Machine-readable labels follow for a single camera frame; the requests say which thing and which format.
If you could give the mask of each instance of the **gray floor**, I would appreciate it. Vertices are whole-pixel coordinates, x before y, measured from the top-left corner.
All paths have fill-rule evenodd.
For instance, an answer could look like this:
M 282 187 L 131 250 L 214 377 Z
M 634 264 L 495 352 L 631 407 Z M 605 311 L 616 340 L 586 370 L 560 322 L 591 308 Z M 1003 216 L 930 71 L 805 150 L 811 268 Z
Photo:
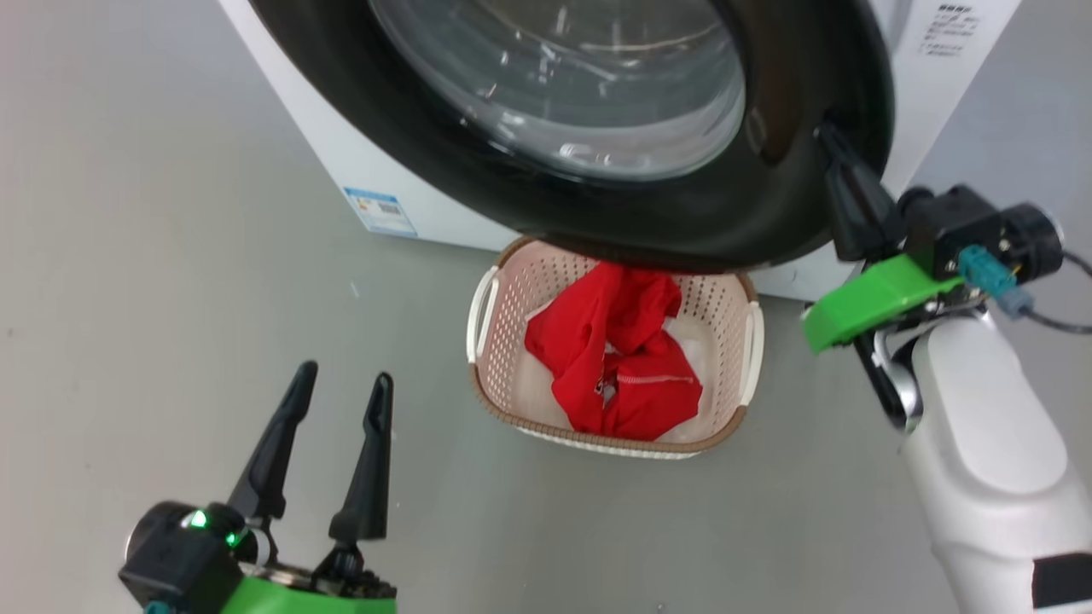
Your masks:
M 134 612 L 114 577 L 132 523 L 163 498 L 225 498 L 305 358 L 321 374 L 282 553 L 328 548 L 389 370 L 390 539 L 365 554 L 403 612 L 953 610 L 899 439 L 851 355 L 807 353 L 798 305 L 765 303 L 763 379 L 716 451 L 530 439 L 467 386 L 465 308 L 492 256 L 366 234 L 214 0 L 3 13 L 0 610 Z M 923 178 L 1045 194 L 1092 249 L 1090 23 L 1082 0 L 1026 2 Z M 1092 318 L 1076 280 L 1043 294 Z M 1089 343 L 1013 336 L 1092 475 Z

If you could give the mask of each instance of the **blue sticker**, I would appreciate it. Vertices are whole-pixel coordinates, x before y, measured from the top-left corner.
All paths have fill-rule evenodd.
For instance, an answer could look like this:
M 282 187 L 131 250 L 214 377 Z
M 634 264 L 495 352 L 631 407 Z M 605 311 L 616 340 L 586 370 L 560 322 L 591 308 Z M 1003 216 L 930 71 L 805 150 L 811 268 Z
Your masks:
M 417 236 L 417 231 L 399 204 L 399 199 L 356 188 L 345 188 L 345 196 L 368 231 L 399 237 Z

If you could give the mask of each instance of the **cable connector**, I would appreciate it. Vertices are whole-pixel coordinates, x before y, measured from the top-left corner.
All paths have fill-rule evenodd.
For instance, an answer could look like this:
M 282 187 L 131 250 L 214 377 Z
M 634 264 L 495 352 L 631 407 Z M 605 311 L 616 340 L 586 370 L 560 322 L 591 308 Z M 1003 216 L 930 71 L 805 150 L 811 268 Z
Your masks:
M 1017 286 L 1016 273 L 981 245 L 972 245 L 959 252 L 959 274 L 968 285 L 993 297 L 997 307 L 1011 320 L 1023 318 L 1035 306 L 1035 298 Z

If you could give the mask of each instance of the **plastic laundry basket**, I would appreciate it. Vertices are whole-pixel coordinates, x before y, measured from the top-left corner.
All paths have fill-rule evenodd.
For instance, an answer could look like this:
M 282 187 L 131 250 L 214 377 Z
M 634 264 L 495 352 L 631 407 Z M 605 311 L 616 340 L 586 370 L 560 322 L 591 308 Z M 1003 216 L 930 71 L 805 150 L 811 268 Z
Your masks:
M 703 392 L 698 415 L 656 441 L 577 433 L 550 391 L 554 379 L 523 346 L 529 315 L 596 264 L 541 241 L 520 239 L 486 272 L 466 324 L 471 380 L 486 409 L 527 435 L 626 457 L 685 459 L 743 422 L 762 365 L 763 321 L 746 275 L 676 275 L 682 307 L 667 330 L 690 359 Z

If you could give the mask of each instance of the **red cloth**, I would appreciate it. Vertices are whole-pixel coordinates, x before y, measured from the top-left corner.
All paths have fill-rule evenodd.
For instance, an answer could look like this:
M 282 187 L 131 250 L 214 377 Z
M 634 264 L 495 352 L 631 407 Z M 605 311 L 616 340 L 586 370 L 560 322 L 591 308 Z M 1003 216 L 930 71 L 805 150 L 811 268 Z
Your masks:
M 669 275 L 604 262 L 527 322 L 524 345 L 574 430 L 653 441 L 698 415 L 701 385 L 663 330 L 681 302 Z M 616 392 L 604 405 L 605 387 Z

